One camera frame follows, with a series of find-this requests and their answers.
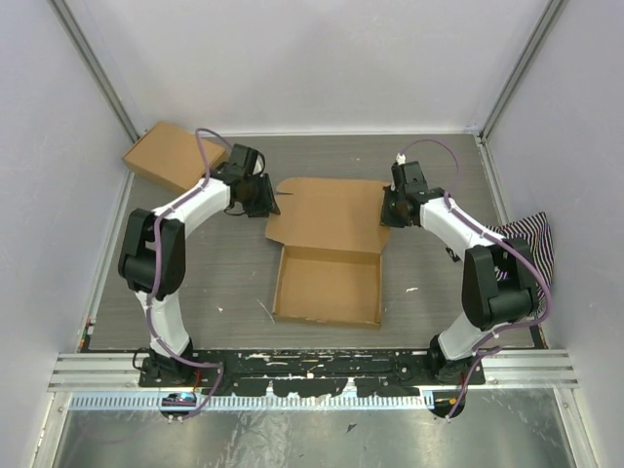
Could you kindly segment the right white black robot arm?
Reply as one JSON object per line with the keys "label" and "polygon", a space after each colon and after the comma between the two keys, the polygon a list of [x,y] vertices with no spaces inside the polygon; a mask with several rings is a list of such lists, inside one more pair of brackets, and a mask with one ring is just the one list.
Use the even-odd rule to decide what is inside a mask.
{"label": "right white black robot arm", "polygon": [[453,383],[500,332],[522,326],[538,311],[540,296],[550,299],[527,241],[480,224],[442,189],[409,196],[384,187],[380,222],[434,234],[463,265],[460,315],[431,339],[426,355],[428,372],[440,384]]}

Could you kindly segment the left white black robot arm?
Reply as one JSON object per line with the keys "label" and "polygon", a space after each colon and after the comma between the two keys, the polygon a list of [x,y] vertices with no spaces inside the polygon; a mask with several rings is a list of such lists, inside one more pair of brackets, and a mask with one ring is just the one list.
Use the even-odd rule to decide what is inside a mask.
{"label": "left white black robot arm", "polygon": [[182,387],[196,370],[214,369],[192,358],[193,344],[183,323],[178,290],[186,274],[186,240],[212,216],[242,207],[247,217],[277,215],[270,177],[204,176],[188,191],[151,211],[128,217],[118,273],[139,301],[150,336],[141,370]]}

